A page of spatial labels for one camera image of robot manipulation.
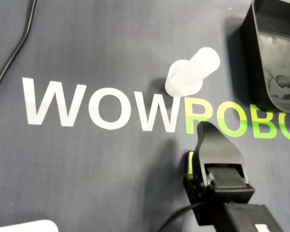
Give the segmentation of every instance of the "black plastic bin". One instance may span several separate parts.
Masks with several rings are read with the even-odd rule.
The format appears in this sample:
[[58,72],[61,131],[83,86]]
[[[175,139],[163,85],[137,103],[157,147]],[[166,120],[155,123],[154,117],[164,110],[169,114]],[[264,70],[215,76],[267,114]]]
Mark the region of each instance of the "black plastic bin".
[[241,39],[253,102],[267,112],[290,113],[290,3],[254,0]]

